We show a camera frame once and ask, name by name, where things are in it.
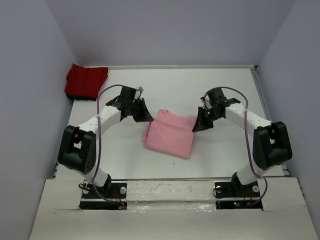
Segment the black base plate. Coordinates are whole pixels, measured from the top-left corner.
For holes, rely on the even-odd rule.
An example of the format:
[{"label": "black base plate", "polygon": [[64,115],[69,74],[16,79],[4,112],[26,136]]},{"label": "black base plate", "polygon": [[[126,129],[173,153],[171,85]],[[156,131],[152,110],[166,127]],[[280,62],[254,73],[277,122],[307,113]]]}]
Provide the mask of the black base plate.
[{"label": "black base plate", "polygon": [[81,201],[79,208],[82,210],[127,210],[127,203],[123,205],[107,201]]},{"label": "black base plate", "polygon": [[[104,195],[104,197],[106,199],[113,199],[114,195],[112,194],[112,191],[114,189],[116,191],[116,193],[119,195],[120,199],[125,199],[127,197],[127,193],[125,193],[125,194],[120,193],[120,189],[122,187],[127,188],[127,183],[126,182],[112,182],[111,191],[107,195]],[[100,199],[100,197],[96,194],[96,191],[94,190],[94,188],[92,186],[90,186],[89,188],[90,188],[90,192],[87,194],[84,194],[82,192],[81,198],[83,198],[83,199]]]},{"label": "black base plate", "polygon": [[250,200],[246,201],[216,201],[215,208],[217,210],[223,210],[223,209],[263,209],[262,202],[258,202],[255,205],[248,206],[247,203],[250,203]]},{"label": "black base plate", "polygon": [[127,197],[127,193],[121,194],[120,189],[122,187],[127,188],[127,183],[126,182],[112,182],[111,185],[111,191],[103,195],[106,199],[114,199],[114,195],[112,193],[113,190],[116,191],[118,194],[119,198],[122,200],[123,205],[120,203],[118,200],[117,203],[113,202],[108,202],[108,201],[103,201],[100,199],[100,197],[96,194],[96,191],[92,187],[92,185],[89,185],[90,191],[86,194],[83,193],[82,191],[82,196],[81,196],[81,202],[79,204],[79,208],[82,210],[126,210],[127,209],[127,202],[124,200]]},{"label": "black base plate", "polygon": [[217,191],[215,191],[215,193],[214,193],[217,199],[245,198],[245,196],[247,198],[249,198],[250,197],[249,190],[250,190],[253,198],[260,197],[260,192],[254,192],[252,190],[253,186],[258,186],[258,183],[256,181],[252,184],[252,187],[249,190],[246,189],[246,190],[238,191],[238,192],[231,190],[232,189],[231,181],[217,181],[214,183],[214,186],[215,186],[215,189],[221,190],[220,193]]}]

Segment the red wire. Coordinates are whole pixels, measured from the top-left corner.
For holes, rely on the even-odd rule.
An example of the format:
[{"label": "red wire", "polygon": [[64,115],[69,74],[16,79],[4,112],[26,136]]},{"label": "red wire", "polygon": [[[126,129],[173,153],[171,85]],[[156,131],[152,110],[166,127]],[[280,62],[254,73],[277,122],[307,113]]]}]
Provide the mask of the red wire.
[{"label": "red wire", "polygon": [[251,203],[252,203],[252,194],[251,194],[251,191],[249,191],[249,194],[250,194],[250,197],[251,197],[251,200],[250,200],[250,203],[249,203],[249,204],[251,204]]},{"label": "red wire", "polygon": [[115,193],[112,191],[112,195],[113,195],[113,198],[115,199],[115,201],[116,201],[116,204],[118,205],[118,207],[119,207],[119,203],[118,203],[118,200],[117,200],[117,197],[116,197],[116,195],[115,195]]},{"label": "red wire", "polygon": [[247,194],[244,195],[244,199],[242,200],[242,203],[246,200]]},{"label": "red wire", "polygon": [[116,194],[116,196],[118,197],[118,199],[119,199],[120,203],[122,204],[122,206],[124,206],[125,204],[121,201],[121,199],[120,199],[117,191],[116,191],[115,189],[113,189],[113,191],[114,191],[114,193]]}]

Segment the screw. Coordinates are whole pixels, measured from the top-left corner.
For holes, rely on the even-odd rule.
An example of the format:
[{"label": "screw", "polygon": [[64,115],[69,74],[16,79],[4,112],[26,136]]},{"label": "screw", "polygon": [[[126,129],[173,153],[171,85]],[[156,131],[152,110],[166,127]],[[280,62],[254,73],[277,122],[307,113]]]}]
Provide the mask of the screw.
[{"label": "screw", "polygon": [[121,194],[126,194],[126,192],[127,192],[127,189],[124,186],[120,188]]},{"label": "screw", "polygon": [[215,188],[215,191],[216,191],[218,194],[222,193],[222,187],[221,187],[221,186],[217,186],[217,187]]},{"label": "screw", "polygon": [[252,187],[252,191],[254,191],[255,193],[258,193],[259,192],[259,187],[257,185],[254,185]]}]

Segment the wire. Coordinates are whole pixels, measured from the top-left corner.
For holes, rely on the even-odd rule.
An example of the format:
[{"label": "wire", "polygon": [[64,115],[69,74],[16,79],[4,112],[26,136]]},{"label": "wire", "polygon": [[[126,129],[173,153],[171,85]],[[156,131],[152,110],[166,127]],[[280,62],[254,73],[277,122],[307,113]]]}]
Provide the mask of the wire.
[{"label": "wire", "polygon": [[120,203],[122,204],[122,206],[124,206],[125,204],[121,201],[121,198],[119,197],[117,191],[115,189],[113,189],[113,191],[114,191],[115,195],[118,197],[118,199],[119,199]]},{"label": "wire", "polygon": [[117,197],[116,197],[115,193],[114,193],[113,191],[111,191],[111,192],[112,192],[113,198],[114,198],[115,201],[116,201],[116,204],[117,204],[118,207],[119,207],[119,203],[118,203],[118,200],[117,200]]},{"label": "wire", "polygon": [[96,192],[96,194],[103,200],[109,202],[109,203],[114,203],[116,204],[115,201],[112,201],[112,200],[109,200],[109,199],[106,199],[104,196],[102,196],[100,194],[100,192],[98,191],[97,189],[97,186],[95,185],[95,179],[96,179],[96,176],[98,174],[98,170],[99,170],[99,167],[100,167],[100,161],[101,161],[101,152],[102,152],[102,133],[101,133],[101,120],[100,120],[100,116],[99,116],[99,113],[100,113],[100,106],[99,106],[99,100],[100,100],[100,97],[102,96],[102,94],[104,92],[106,92],[107,90],[111,89],[111,88],[114,88],[114,87],[124,87],[124,85],[122,84],[115,84],[115,85],[112,85],[112,86],[109,86],[107,88],[105,88],[102,92],[99,93],[98,95],[98,98],[96,99],[96,118],[98,120],[98,146],[99,146],[99,150],[98,150],[98,161],[97,161],[97,164],[96,164],[96,169],[95,169],[95,172],[94,172],[94,175],[93,175],[93,178],[91,180],[91,184]]},{"label": "wire", "polygon": [[249,191],[249,194],[250,194],[250,197],[251,197],[249,204],[251,204],[252,203],[252,193],[251,193],[251,191]]},{"label": "wire", "polygon": [[241,203],[243,203],[246,200],[246,198],[247,198],[247,194],[244,195],[244,199],[242,200]]},{"label": "wire", "polygon": [[245,136],[246,150],[247,150],[248,158],[249,158],[249,165],[250,165],[250,169],[251,169],[253,175],[258,179],[263,179],[264,182],[265,182],[265,189],[264,189],[264,192],[261,195],[261,197],[257,201],[253,202],[252,204],[243,206],[243,208],[247,208],[247,207],[250,207],[250,206],[253,206],[253,205],[259,203],[262,200],[262,198],[266,195],[266,192],[268,190],[267,179],[264,176],[259,176],[258,174],[256,174],[255,169],[254,169],[254,165],[253,165],[253,162],[252,162],[252,158],[251,158],[251,151],[250,151],[249,137],[248,137],[248,106],[249,106],[249,101],[248,101],[247,97],[242,92],[240,92],[239,90],[234,89],[232,87],[228,87],[228,86],[219,86],[219,87],[211,88],[209,91],[206,92],[206,94],[208,94],[208,92],[210,92],[210,91],[217,90],[217,89],[229,89],[229,90],[232,90],[232,91],[240,94],[244,98],[244,101],[245,101],[245,107],[244,107],[244,136]]},{"label": "wire", "polygon": [[90,188],[88,188],[88,187],[85,187],[85,185],[83,184],[83,183],[79,183],[79,188],[80,189],[82,189],[82,190],[84,190],[84,191],[88,191],[88,192],[90,192]]},{"label": "wire", "polygon": [[214,194],[214,192],[217,192],[217,188],[216,188],[216,187],[212,190],[212,194],[213,194],[213,196],[214,196],[216,199],[219,199],[219,198],[217,197],[217,195]]}]

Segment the pink shirt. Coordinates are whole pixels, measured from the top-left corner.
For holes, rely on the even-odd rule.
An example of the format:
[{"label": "pink shirt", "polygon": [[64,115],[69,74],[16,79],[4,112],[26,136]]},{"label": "pink shirt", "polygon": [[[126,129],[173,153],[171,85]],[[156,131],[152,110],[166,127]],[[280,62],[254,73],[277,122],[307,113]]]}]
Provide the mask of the pink shirt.
[{"label": "pink shirt", "polygon": [[183,159],[190,157],[196,116],[184,117],[160,109],[142,137],[145,147]]}]

